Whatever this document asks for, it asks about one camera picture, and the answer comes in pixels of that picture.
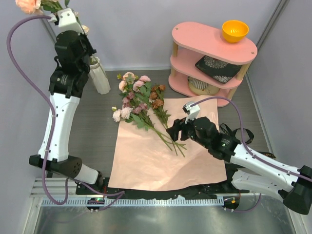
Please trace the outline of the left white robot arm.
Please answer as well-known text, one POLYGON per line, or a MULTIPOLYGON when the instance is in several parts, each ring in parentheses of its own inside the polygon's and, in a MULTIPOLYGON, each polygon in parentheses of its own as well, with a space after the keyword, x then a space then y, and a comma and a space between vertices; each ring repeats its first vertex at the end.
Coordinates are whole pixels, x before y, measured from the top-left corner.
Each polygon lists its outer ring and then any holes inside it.
POLYGON ((87 36, 73 30, 57 36, 55 43, 57 67, 50 77, 49 111, 44 139, 29 164, 87 184, 92 194, 103 191, 103 175, 82 163, 81 158, 70 156, 69 137, 73 118, 90 73, 92 48, 87 36))

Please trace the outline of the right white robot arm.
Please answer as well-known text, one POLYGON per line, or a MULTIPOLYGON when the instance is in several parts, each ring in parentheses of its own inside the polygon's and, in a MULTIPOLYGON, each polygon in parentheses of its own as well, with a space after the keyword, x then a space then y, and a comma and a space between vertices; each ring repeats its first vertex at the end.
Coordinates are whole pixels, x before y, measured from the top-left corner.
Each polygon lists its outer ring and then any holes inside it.
POLYGON ((269 158, 218 131, 207 117, 176 119, 166 132, 173 141, 191 139, 208 150, 214 158, 254 172, 234 172, 220 180, 223 191, 249 190, 269 195, 290 210, 308 215, 312 206, 312 169, 297 168, 269 158))

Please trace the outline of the cream rose flower stem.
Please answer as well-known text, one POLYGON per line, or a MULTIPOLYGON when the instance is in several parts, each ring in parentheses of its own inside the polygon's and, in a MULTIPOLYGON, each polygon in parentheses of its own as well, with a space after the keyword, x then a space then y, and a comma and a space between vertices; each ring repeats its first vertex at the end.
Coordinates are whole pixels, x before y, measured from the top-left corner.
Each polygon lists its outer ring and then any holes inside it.
MULTIPOLYGON (((88 28, 87 26, 83 25, 83 24, 80 22, 79 13, 78 13, 77 11, 74 11, 74 15, 75 15, 75 17, 76 17, 77 22, 78 22, 79 25, 82 27, 83 33, 84 33, 85 35, 88 35, 88 33, 89 33, 89 28, 88 28)), ((96 52, 97 52, 97 51, 95 51, 94 53, 92 53, 92 54, 90 55, 90 65, 96 65, 96 64, 98 63, 98 60, 97 60, 96 57, 95 57, 95 53, 96 53, 96 52)))

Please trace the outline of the peach peony flower stem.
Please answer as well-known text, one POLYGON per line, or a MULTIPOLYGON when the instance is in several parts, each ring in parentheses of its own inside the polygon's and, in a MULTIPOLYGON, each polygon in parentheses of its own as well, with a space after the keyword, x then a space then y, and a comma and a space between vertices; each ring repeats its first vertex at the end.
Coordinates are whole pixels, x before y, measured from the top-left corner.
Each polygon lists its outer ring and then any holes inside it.
POLYGON ((29 15, 43 15, 44 11, 56 14, 69 6, 70 0, 15 0, 24 13, 29 15))

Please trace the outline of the pink wrapping paper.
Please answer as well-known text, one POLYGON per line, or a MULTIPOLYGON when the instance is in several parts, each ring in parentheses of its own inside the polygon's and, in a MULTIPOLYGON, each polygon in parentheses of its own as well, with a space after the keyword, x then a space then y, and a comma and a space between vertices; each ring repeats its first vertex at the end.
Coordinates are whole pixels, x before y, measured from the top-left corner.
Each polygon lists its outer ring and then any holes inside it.
POLYGON ((174 150, 153 130, 121 121, 118 127, 110 188, 172 191, 227 179, 225 163, 188 139, 174 150))

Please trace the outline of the pink artificial flower bouquet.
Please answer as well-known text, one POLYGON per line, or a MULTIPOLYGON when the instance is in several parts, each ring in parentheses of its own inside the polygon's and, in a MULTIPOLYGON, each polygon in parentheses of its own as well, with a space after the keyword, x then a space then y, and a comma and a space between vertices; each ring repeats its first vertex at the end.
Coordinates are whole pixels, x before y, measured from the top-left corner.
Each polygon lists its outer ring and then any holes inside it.
POLYGON ((155 126, 155 122, 151 119, 153 114, 160 122, 161 126, 167 130, 168 120, 171 116, 168 110, 164 108, 164 92, 166 86, 164 84, 153 84, 151 79, 146 76, 137 76, 132 72, 124 75, 118 74, 117 79, 120 80, 118 89, 122 97, 122 107, 112 107, 112 118, 114 122, 124 121, 135 125, 138 129, 152 130, 164 142, 170 151, 174 151, 177 155, 181 153, 185 156, 184 144, 174 142, 165 133, 162 133, 155 126))

